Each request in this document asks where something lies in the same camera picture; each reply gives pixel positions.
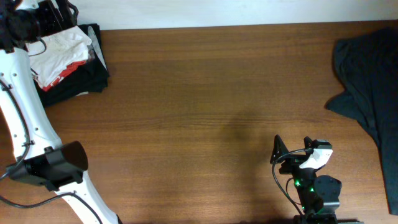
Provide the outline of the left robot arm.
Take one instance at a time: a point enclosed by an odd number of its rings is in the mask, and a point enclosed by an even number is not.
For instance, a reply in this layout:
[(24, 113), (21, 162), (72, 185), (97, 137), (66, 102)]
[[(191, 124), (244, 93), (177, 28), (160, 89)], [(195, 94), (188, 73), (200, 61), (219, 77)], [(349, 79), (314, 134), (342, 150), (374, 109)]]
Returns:
[(32, 77), (27, 44), (73, 27), (77, 17), (69, 1), (1, 1), (1, 111), (16, 159), (1, 178), (44, 186), (83, 223), (120, 223), (90, 180), (81, 143), (63, 144), (54, 131)]

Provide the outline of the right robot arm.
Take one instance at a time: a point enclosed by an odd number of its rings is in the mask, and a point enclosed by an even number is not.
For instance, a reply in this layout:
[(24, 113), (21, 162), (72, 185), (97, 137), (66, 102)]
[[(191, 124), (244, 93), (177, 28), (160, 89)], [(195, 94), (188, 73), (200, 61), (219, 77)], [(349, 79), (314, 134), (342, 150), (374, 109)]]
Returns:
[[(283, 195), (298, 211), (293, 217), (299, 224), (362, 224), (359, 220), (339, 220), (336, 210), (340, 207), (339, 196), (342, 189), (340, 180), (329, 175), (319, 175), (317, 172), (325, 167), (333, 150), (332, 145), (321, 139), (312, 140), (308, 136), (303, 139), (304, 148), (289, 151), (282, 138), (274, 137), (274, 146), (270, 164), (274, 181)], [(280, 164), (279, 173), (290, 175), (299, 197), (299, 203), (294, 201), (281, 186), (275, 167)]]

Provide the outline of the white t-shirt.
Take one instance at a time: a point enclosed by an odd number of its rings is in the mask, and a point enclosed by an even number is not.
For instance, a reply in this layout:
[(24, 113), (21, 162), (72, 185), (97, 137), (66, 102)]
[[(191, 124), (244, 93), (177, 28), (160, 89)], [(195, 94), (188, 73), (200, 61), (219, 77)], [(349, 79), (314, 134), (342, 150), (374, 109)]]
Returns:
[(39, 87), (73, 62), (89, 60), (92, 40), (77, 26), (27, 44), (30, 66)]

